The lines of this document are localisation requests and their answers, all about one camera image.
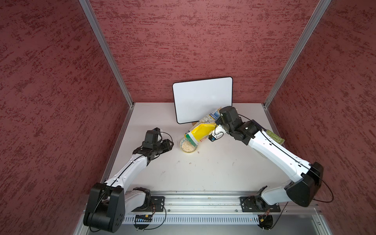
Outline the yellow oats bag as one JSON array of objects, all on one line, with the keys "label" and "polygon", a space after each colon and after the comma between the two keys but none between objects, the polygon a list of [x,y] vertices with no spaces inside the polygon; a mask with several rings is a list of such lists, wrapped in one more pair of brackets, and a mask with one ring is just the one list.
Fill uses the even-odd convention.
[{"label": "yellow oats bag", "polygon": [[207,114],[185,134],[185,138],[193,146],[198,146],[215,129],[215,122],[220,118],[220,109],[218,108]]}]

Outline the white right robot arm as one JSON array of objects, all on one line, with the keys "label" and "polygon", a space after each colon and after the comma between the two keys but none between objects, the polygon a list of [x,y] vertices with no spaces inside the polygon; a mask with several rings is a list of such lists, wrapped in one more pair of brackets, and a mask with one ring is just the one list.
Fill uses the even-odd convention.
[{"label": "white right robot arm", "polygon": [[259,210],[290,201],[308,207],[323,183],[323,166],[318,162],[311,164],[288,151],[274,141],[255,120],[243,121],[232,106],[220,109],[219,115],[216,128],[209,135],[212,142],[227,133],[269,159],[289,177],[282,185],[273,188],[264,186],[255,196],[250,197]]}]

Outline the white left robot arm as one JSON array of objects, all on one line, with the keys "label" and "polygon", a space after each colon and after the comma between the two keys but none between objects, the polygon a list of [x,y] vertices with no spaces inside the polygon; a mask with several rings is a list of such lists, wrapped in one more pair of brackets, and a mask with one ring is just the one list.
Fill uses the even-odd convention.
[{"label": "white left robot arm", "polygon": [[171,136],[163,138],[158,128],[148,130],[141,146],[133,152],[129,161],[111,178],[103,183],[96,183],[90,190],[83,218],[83,224],[92,233],[106,231],[115,233],[125,217],[133,211],[165,211],[161,199],[154,200],[150,190],[136,187],[128,192],[137,176],[160,155],[173,149]]}]

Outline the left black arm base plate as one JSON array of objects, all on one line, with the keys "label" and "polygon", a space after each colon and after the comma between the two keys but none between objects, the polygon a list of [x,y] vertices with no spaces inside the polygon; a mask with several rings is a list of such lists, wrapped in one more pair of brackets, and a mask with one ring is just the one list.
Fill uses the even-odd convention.
[{"label": "left black arm base plate", "polygon": [[134,209],[133,212],[163,212],[164,205],[164,196],[151,196],[141,207]]}]

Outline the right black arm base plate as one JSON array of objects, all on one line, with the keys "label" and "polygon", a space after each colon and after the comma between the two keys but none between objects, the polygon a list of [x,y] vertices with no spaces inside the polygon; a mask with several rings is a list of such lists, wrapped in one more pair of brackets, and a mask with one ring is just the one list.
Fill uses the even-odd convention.
[{"label": "right black arm base plate", "polygon": [[240,206],[242,212],[257,212],[257,213],[265,213],[265,212],[280,212],[281,208],[279,205],[268,205],[265,203],[261,198],[256,196],[243,196],[240,197]]}]

